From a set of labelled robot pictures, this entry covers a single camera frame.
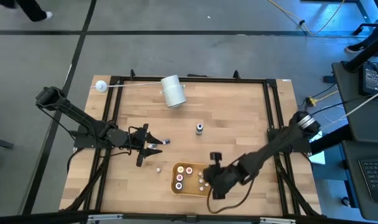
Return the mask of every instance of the gray floor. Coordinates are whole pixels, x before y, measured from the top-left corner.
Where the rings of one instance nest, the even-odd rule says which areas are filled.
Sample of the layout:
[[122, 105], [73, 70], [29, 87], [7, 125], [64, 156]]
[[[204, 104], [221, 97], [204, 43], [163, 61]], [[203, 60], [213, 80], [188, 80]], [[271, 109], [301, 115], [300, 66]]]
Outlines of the gray floor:
[[[31, 23], [20, 11], [0, 9], [0, 30], [81, 30], [90, 0], [41, 0], [52, 20]], [[338, 7], [336, 3], [279, 1], [317, 30]], [[362, 0], [370, 19], [378, 18], [372, 2]], [[325, 31], [351, 31], [364, 22], [357, 6], [344, 4]], [[104, 0], [98, 1], [90, 30], [300, 30], [288, 17], [265, 1]], [[20, 212], [29, 179], [41, 152], [50, 119], [35, 106], [43, 86], [62, 87], [70, 68], [78, 35], [0, 35], [0, 138], [15, 143], [0, 148], [0, 216]], [[321, 82], [331, 63], [350, 60], [344, 53], [357, 38], [232, 36], [232, 35], [91, 35], [86, 36], [68, 98], [84, 108], [93, 75], [184, 76], [188, 73], [231, 77], [292, 79], [298, 102], [329, 87]], [[334, 95], [323, 106], [339, 102]], [[344, 112], [328, 110], [335, 120]], [[329, 121], [316, 117], [322, 124]], [[62, 118], [69, 129], [77, 125]], [[340, 125], [331, 126], [331, 131]], [[40, 187], [35, 213], [57, 211], [66, 179], [72, 140], [59, 129]], [[345, 195], [340, 181], [316, 179], [322, 211], [332, 218], [362, 220], [359, 210], [346, 208], [337, 198]]]

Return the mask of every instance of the keyboard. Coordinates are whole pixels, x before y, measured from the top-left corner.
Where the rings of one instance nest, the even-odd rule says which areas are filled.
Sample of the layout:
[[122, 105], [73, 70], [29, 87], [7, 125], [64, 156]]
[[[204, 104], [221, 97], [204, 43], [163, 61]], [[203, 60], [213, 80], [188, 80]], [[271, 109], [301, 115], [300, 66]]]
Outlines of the keyboard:
[[378, 159], [362, 159], [359, 161], [367, 188], [373, 202], [378, 203]]

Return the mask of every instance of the wooden tabletop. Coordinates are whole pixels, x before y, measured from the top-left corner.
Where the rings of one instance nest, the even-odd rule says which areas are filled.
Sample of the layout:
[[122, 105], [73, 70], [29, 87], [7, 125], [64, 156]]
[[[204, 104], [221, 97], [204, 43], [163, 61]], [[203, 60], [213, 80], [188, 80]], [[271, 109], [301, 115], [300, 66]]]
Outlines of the wooden tabletop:
[[[109, 83], [110, 76], [95, 76]], [[209, 215], [205, 197], [175, 195], [170, 190], [172, 167], [176, 162], [210, 164], [210, 152], [222, 152], [222, 164], [228, 165], [244, 153], [256, 151], [267, 143], [267, 115], [261, 84], [254, 83], [182, 83], [186, 85], [187, 102], [179, 108], [168, 108], [161, 85], [124, 87], [118, 116], [118, 126], [141, 127], [149, 123], [149, 131], [158, 139], [170, 139], [171, 144], [158, 146], [163, 153], [144, 160], [136, 167], [137, 152], [132, 156], [122, 154], [110, 158], [104, 188], [102, 212], [169, 213]], [[297, 110], [290, 80], [277, 80], [284, 123]], [[117, 91], [111, 101], [109, 117]], [[101, 119], [107, 93], [91, 89], [85, 112]], [[277, 125], [273, 94], [270, 90], [274, 122]], [[196, 125], [204, 124], [204, 131], [197, 136]], [[70, 165], [60, 208], [69, 206], [87, 184], [93, 161], [94, 149], [84, 149]], [[291, 154], [295, 183], [305, 199], [317, 212], [320, 205], [309, 162], [297, 153]], [[245, 195], [248, 185], [237, 184], [225, 200], [211, 201], [211, 208], [234, 205]], [[91, 199], [95, 205], [98, 186]], [[289, 211], [292, 203], [286, 186]], [[222, 215], [282, 215], [279, 189], [273, 158], [268, 159], [257, 176], [248, 199], [238, 208], [225, 210]]]

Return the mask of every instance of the wooden tray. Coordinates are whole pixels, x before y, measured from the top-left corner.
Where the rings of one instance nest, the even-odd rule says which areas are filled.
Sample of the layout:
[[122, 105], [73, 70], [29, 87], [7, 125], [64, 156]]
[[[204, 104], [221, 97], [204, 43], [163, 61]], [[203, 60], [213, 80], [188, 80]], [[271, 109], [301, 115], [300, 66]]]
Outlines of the wooden tray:
[[[182, 173], [183, 180], [181, 181], [183, 187], [181, 190], [175, 188], [175, 184], [178, 183], [177, 175], [179, 174], [177, 169], [179, 166], [183, 166], [184, 171]], [[186, 168], [191, 167], [193, 169], [192, 174], [188, 175], [186, 173]], [[210, 191], [210, 186], [205, 186], [205, 181], [199, 183], [199, 179], [203, 179], [203, 175], [199, 176], [198, 173], [203, 173], [203, 169], [207, 168], [208, 164], [197, 164], [192, 162], [178, 162], [172, 167], [172, 176], [171, 176], [171, 191], [174, 194], [182, 195], [194, 195], [207, 197], [208, 192]]]

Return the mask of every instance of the white cup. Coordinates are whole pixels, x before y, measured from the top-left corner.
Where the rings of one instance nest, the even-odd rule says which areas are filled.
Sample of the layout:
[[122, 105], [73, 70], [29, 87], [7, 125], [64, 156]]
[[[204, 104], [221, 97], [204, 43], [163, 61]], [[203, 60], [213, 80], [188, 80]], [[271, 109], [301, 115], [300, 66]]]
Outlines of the white cup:
[[165, 77], [162, 80], [165, 104], [168, 107], [177, 107], [187, 101], [185, 93], [183, 92], [183, 87], [179, 83], [178, 75], [172, 75]]

